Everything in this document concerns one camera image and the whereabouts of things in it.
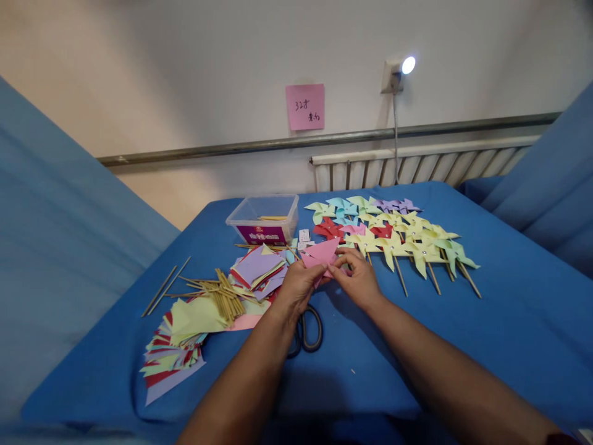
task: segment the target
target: plastic storage box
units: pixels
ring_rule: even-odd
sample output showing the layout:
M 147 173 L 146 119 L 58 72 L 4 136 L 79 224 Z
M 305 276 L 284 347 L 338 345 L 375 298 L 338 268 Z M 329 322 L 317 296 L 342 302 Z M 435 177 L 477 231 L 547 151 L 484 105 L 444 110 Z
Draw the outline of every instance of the plastic storage box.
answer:
M 245 198 L 226 223 L 246 244 L 285 245 L 292 242 L 298 224 L 298 195 L 266 195 Z M 263 221 L 263 216 L 285 216 L 282 221 Z

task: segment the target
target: human hand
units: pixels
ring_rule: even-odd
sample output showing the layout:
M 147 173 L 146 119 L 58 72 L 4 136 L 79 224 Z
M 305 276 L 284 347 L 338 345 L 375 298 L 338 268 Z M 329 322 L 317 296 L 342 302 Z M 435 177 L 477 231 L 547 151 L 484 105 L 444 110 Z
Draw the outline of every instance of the human hand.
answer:
M 309 303 L 313 293 L 313 284 L 326 270 L 327 265 L 316 265 L 307 269 L 302 260 L 292 263 L 288 267 L 286 277 L 284 277 L 282 287 L 272 307 L 281 309 L 284 316 L 296 321 Z M 329 280 L 329 278 L 323 278 L 321 284 Z
M 348 247 L 340 247 L 335 252 L 342 256 L 333 266 L 329 266 L 329 271 L 352 301 L 365 312 L 383 302 L 385 297 L 377 283 L 375 270 L 366 262 L 363 254 L 355 248 Z M 351 276 L 347 276 L 340 270 L 340 267 L 346 263 L 352 269 Z

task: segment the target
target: radiator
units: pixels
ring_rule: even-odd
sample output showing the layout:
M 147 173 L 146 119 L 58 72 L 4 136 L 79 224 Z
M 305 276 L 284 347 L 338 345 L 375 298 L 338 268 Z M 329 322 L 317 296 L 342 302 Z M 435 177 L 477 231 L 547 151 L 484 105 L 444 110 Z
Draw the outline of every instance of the radiator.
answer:
M 430 180 L 457 187 L 467 179 L 508 174 L 539 135 L 399 148 L 399 184 Z M 395 150 L 311 157 L 318 192 L 396 183 Z

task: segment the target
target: white wall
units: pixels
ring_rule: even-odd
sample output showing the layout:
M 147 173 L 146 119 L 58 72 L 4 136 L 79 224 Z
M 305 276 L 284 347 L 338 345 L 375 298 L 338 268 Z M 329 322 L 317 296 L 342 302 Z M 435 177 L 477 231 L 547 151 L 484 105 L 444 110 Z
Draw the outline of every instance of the white wall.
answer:
M 284 86 L 325 83 L 326 128 L 392 125 L 386 58 L 418 65 L 417 125 L 561 111 L 593 78 L 588 0 L 5 0 L 0 75 L 93 156 L 291 136 Z M 310 155 L 113 171 L 183 228 L 207 202 L 314 188 Z

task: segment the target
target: lamp cord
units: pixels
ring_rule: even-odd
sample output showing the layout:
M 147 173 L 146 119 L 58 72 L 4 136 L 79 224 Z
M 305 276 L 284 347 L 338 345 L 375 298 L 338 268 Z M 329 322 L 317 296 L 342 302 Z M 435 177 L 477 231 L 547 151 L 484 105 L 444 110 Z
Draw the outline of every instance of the lamp cord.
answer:
M 397 109 L 395 107 L 395 95 L 396 91 L 393 92 L 393 132 L 395 137 L 393 138 L 393 144 L 395 145 L 395 185 L 400 183 L 400 159 L 397 157 Z

